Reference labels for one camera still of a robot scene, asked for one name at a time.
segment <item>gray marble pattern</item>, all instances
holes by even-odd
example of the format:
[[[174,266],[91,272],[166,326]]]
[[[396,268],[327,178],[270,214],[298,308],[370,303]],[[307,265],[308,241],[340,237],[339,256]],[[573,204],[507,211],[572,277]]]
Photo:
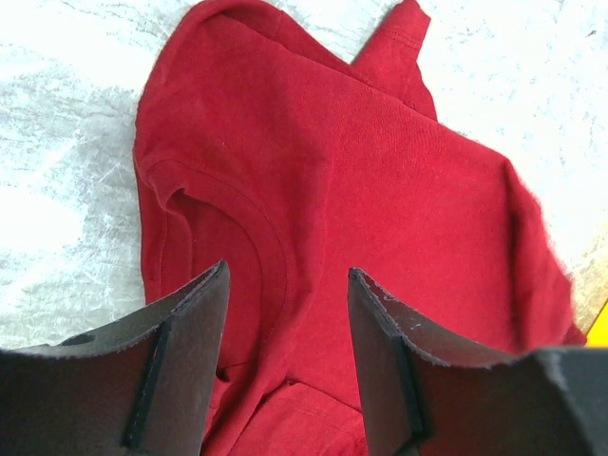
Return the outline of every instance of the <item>gray marble pattern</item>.
[[[143,304],[133,120],[194,3],[0,5],[0,346],[57,343]],[[394,0],[274,3],[350,61]],[[515,163],[588,328],[608,297],[608,2],[421,4],[440,121]]]

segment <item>wrinkled cloth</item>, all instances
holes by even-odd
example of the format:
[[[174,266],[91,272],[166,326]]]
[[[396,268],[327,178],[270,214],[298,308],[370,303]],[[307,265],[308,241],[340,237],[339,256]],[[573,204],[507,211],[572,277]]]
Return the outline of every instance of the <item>wrinkled cloth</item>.
[[[204,454],[367,453],[350,267],[496,349],[584,342],[509,160],[437,122],[427,27],[405,0],[348,65],[268,4],[208,0],[161,52],[134,145],[146,302],[232,271]]]

